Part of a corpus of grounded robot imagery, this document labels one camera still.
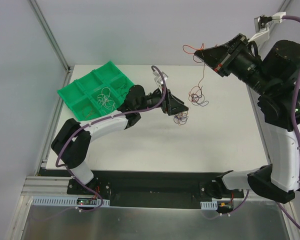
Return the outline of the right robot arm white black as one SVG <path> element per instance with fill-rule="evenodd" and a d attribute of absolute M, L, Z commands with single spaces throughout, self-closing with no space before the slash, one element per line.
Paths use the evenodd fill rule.
<path fill-rule="evenodd" d="M 257 106 L 264 115 L 272 139 L 270 164 L 254 170 L 226 171 L 205 186 L 212 198 L 227 197 L 233 190 L 251 190 L 279 203 L 287 203 L 300 191 L 300 152 L 291 112 L 295 111 L 300 130 L 300 90 L 292 103 L 295 82 L 300 71 L 300 44 L 279 40 L 265 58 L 255 41 L 243 34 L 194 55 L 221 77 L 236 76 L 259 97 Z"/>

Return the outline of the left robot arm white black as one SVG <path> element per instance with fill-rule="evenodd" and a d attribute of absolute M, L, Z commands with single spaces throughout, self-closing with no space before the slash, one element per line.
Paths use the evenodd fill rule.
<path fill-rule="evenodd" d="M 68 119 L 52 141 L 51 149 L 57 154 L 57 160 L 62 161 L 63 166 L 79 181 L 79 190 L 86 195 L 92 194 L 96 188 L 95 177 L 86 163 L 90 143 L 110 133 L 131 128 L 141 119 L 142 112 L 156 108 L 168 116 L 189 109 L 163 86 L 146 94 L 141 85 L 133 85 L 123 104 L 113 113 L 91 122 Z"/>

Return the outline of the green compartment tray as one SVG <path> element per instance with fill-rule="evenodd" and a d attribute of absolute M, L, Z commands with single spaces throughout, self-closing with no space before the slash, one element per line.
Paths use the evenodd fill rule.
<path fill-rule="evenodd" d="M 78 121 L 88 121 L 115 111 L 134 85 L 112 61 L 108 61 L 57 93 Z"/>

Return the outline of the left aluminium frame post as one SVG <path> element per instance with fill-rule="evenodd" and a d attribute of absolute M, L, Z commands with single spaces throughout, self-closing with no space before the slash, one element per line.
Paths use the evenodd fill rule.
<path fill-rule="evenodd" d="M 54 34 L 53 31 L 51 30 L 48 21 L 46 20 L 46 17 L 44 16 L 43 11 L 41 10 L 40 5 L 38 4 L 37 0 L 28 0 L 27 1 L 37 18 L 48 42 L 50 43 L 54 53 L 56 54 L 60 64 L 64 68 L 64 70 L 68 73 L 71 70 L 71 66 L 69 65 L 68 61 L 66 60 Z"/>

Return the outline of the aluminium frame post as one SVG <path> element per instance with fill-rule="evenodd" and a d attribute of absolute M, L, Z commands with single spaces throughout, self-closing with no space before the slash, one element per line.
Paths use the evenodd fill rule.
<path fill-rule="evenodd" d="M 289 10 L 289 8 L 290 8 L 290 6 L 291 6 L 291 4 L 294 2 L 294 0 L 283 0 L 281 3 L 280 3 L 280 5 L 279 5 L 279 7 L 278 7 L 278 9 L 277 9 L 277 11 L 276 11 L 276 14 L 277 13 L 287 13 L 288 12 L 288 10 Z"/>
<path fill-rule="evenodd" d="M 54 34 L 53 31 L 51 30 L 48 21 L 46 20 L 46 17 L 44 16 L 43 11 L 41 10 L 40 5 L 38 4 L 37 0 L 28 0 L 27 1 L 37 18 L 48 42 L 50 43 L 54 53 L 56 54 L 60 64 L 64 68 L 64 70 L 68 73 L 71 70 L 71 66 L 69 65 L 68 61 L 66 60 Z"/>

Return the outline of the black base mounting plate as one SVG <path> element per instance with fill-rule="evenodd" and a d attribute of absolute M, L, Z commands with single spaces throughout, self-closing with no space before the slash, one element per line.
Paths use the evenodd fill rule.
<path fill-rule="evenodd" d="M 112 207 L 200 209 L 218 172 L 93 171 L 89 188 Z"/>

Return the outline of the right aluminium frame post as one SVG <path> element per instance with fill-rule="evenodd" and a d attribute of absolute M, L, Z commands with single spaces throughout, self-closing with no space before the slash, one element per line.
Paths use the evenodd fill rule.
<path fill-rule="evenodd" d="M 279 5 L 279 7 L 278 7 L 278 9 L 277 9 L 277 11 L 276 11 L 276 14 L 277 13 L 287 13 L 288 12 L 288 10 L 289 10 L 289 8 L 290 8 L 290 6 L 291 6 L 291 4 L 294 2 L 294 0 L 283 0 L 281 3 L 280 3 L 280 5 Z"/>

